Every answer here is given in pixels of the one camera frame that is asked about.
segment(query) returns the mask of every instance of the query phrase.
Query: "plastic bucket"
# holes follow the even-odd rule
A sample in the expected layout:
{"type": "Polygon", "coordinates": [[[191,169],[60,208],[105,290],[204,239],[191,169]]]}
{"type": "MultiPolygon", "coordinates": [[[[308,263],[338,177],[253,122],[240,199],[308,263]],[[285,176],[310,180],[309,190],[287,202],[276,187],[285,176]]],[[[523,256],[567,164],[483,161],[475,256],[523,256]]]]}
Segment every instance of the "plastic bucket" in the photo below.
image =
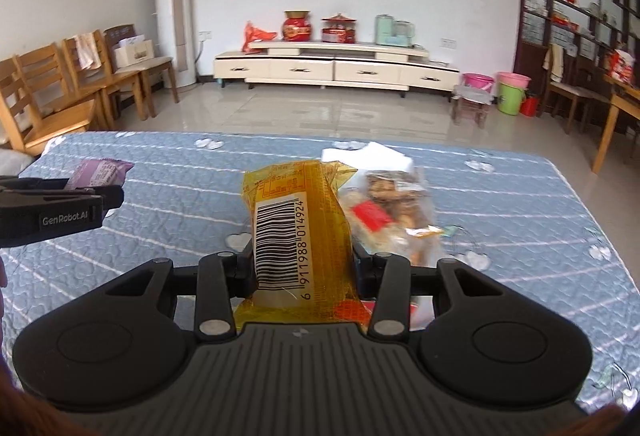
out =
{"type": "Polygon", "coordinates": [[[491,88],[494,86],[495,82],[493,77],[482,75],[481,73],[463,73],[462,81],[464,86],[479,88],[489,93],[491,93],[491,88]]]}
{"type": "Polygon", "coordinates": [[[511,73],[508,71],[498,72],[498,82],[508,84],[509,86],[513,86],[514,88],[527,89],[530,80],[531,77],[520,75],[519,73],[511,73]]]}
{"type": "Polygon", "coordinates": [[[529,97],[524,100],[522,106],[520,106],[520,112],[526,117],[533,117],[538,109],[540,99],[538,97],[529,97]]]}
{"type": "Polygon", "coordinates": [[[498,95],[498,109],[507,115],[517,115],[520,112],[520,105],[524,100],[524,90],[508,84],[500,84],[498,95]]]}

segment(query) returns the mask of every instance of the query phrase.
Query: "barcode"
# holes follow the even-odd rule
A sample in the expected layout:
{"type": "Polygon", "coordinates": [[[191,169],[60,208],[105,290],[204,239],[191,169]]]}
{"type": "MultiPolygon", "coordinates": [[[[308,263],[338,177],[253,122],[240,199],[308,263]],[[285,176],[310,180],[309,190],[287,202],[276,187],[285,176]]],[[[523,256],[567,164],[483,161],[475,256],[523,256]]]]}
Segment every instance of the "barcode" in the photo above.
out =
{"type": "Polygon", "coordinates": [[[296,198],[257,208],[254,257],[258,289],[305,288],[298,275],[296,205],[299,203],[296,198]]]}

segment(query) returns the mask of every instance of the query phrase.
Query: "tiled floor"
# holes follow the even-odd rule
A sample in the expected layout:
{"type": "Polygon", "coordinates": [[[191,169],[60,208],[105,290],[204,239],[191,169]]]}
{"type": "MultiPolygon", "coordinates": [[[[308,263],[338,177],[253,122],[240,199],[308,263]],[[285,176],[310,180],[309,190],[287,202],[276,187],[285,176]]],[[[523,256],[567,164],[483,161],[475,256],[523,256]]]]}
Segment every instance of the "tiled floor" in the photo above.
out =
{"type": "Polygon", "coordinates": [[[571,135],[562,119],[511,117],[492,109],[484,130],[465,120],[454,126],[441,95],[313,86],[257,86],[221,89],[205,84],[182,90],[175,105],[168,91],[154,94],[155,119],[140,122],[125,109],[121,129],[295,134],[349,139],[407,140],[535,153],[550,159],[574,187],[609,236],[636,283],[640,283],[640,149],[624,164],[630,140],[615,135],[598,176],[590,171],[601,129],[571,135]]]}

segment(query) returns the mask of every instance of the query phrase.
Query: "small stool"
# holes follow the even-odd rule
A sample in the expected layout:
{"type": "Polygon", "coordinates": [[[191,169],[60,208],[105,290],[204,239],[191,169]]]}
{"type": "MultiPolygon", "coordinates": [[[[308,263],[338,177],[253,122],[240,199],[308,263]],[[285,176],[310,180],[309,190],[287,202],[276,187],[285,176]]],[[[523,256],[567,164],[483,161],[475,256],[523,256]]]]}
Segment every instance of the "small stool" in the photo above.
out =
{"type": "Polygon", "coordinates": [[[455,86],[451,99],[453,100],[451,120],[455,125],[460,124],[463,112],[469,110],[473,113],[478,127],[484,128],[489,106],[494,99],[490,93],[469,86],[455,86]]]}

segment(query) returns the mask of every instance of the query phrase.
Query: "green bucket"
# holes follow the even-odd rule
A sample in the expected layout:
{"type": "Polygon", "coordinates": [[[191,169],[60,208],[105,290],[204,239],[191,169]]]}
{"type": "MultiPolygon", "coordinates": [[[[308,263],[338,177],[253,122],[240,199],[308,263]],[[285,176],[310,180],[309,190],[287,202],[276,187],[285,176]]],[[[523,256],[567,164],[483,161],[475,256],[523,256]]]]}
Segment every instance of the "green bucket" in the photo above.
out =
{"type": "Polygon", "coordinates": [[[524,89],[500,83],[498,109],[507,115],[517,115],[520,111],[520,105],[522,104],[524,97],[524,89]]]}

